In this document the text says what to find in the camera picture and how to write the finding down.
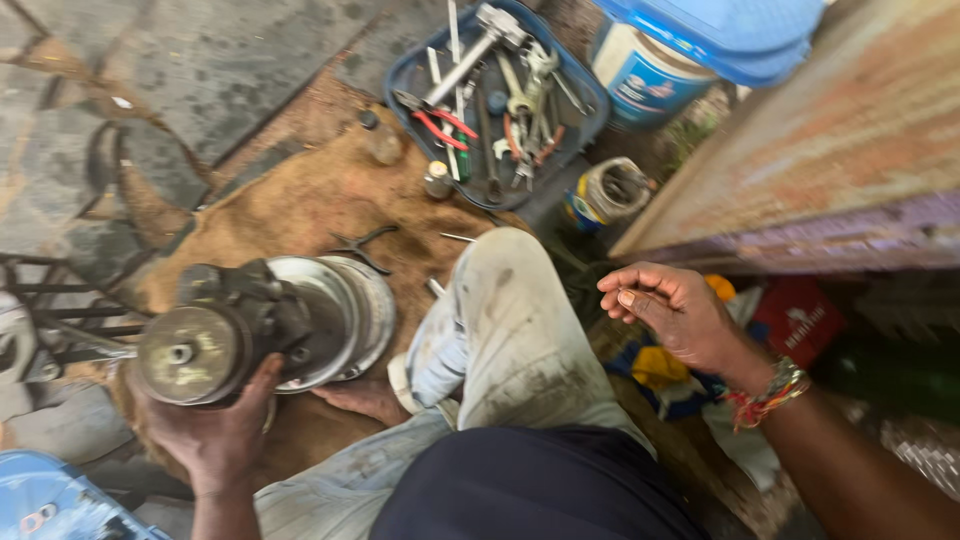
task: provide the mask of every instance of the dirty pants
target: dirty pants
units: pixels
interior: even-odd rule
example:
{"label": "dirty pants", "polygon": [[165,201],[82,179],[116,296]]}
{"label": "dirty pants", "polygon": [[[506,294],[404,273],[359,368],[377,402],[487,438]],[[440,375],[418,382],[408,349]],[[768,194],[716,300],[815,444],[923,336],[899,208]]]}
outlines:
{"label": "dirty pants", "polygon": [[425,408],[260,490],[265,539],[367,538],[407,466],[453,432],[435,405],[461,383],[457,430],[599,426],[624,430],[654,453],[616,403],[549,256],[517,229],[494,229],[467,246],[404,371]]}

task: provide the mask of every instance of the bracelet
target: bracelet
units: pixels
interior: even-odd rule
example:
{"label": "bracelet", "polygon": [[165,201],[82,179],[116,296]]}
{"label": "bracelet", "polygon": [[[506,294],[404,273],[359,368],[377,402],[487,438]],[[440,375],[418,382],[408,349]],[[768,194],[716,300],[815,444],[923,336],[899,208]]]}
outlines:
{"label": "bracelet", "polygon": [[777,373],[762,396],[751,397],[745,392],[730,390],[721,396],[733,404],[733,432],[740,428],[755,428],[773,409],[800,396],[810,387],[806,371],[800,369],[788,356],[774,365]]}

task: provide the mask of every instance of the pliers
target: pliers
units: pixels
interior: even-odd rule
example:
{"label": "pliers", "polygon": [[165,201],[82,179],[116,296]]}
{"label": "pliers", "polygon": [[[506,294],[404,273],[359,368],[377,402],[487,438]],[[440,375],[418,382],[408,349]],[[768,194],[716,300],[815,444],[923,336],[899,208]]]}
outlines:
{"label": "pliers", "polygon": [[457,150],[466,151],[467,145],[453,138],[452,136],[447,135],[444,132],[440,131],[440,128],[437,127],[437,124],[434,124],[433,121],[430,120],[430,116],[428,116],[428,114],[433,114],[434,116],[442,120],[446,120],[454,128],[457,128],[458,130],[463,132],[464,135],[470,138],[478,137],[477,133],[474,130],[467,127],[467,124],[464,124],[463,122],[461,122],[455,114],[453,114],[448,110],[441,110],[441,109],[425,110],[423,108],[423,102],[420,100],[420,98],[418,98],[417,96],[409,92],[404,92],[403,90],[395,89],[394,97],[398,102],[400,102],[400,104],[403,107],[406,107],[407,109],[410,110],[411,116],[413,116],[414,118],[417,118],[420,122],[423,122],[423,125],[426,126],[426,129],[430,130],[430,133],[435,135],[439,140],[456,148]]}

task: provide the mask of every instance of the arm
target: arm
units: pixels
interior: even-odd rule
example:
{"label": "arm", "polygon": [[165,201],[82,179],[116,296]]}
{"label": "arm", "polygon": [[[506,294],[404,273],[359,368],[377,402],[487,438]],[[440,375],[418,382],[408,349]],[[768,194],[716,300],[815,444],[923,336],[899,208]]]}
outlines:
{"label": "arm", "polygon": [[268,356],[227,408],[165,404],[134,389],[150,437],[190,474],[197,499],[194,540],[260,540],[251,476],[282,366],[282,356]]}
{"label": "arm", "polygon": [[[598,283],[601,306],[642,320],[684,364],[761,395],[770,358],[731,320],[700,274],[642,262]],[[760,425],[804,502],[832,538],[956,538],[960,505],[871,443],[817,395],[774,409]]]}

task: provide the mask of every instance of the brown cloth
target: brown cloth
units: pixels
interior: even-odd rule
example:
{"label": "brown cloth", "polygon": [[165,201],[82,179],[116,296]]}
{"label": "brown cloth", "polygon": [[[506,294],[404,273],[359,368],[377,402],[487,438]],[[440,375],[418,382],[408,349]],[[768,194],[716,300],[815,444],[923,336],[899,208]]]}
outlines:
{"label": "brown cloth", "polygon": [[[380,113],[402,132],[391,114]],[[365,150],[365,135],[354,126],[325,146],[280,163],[198,213],[196,230],[139,286],[140,304],[156,313],[174,307],[177,277],[190,264],[239,266],[253,258],[318,256],[339,245],[330,232],[359,237],[378,227],[398,225],[399,231],[384,233],[364,245],[373,260],[394,272],[386,278],[396,297],[394,339],[364,376],[386,379],[387,360],[406,351],[434,302],[424,287],[427,277],[435,275],[445,283],[467,246],[440,233],[475,237],[493,224],[459,195],[442,203],[426,197],[422,177],[428,161],[416,145],[407,141],[400,162],[382,166]],[[527,229],[511,213],[499,217]],[[121,410],[142,433],[123,383],[111,386]],[[268,433],[257,475],[259,486],[287,479],[384,429],[370,417],[335,408],[310,393],[277,396],[277,401],[276,421]],[[149,440],[143,442],[157,461],[185,479],[172,457]]]}

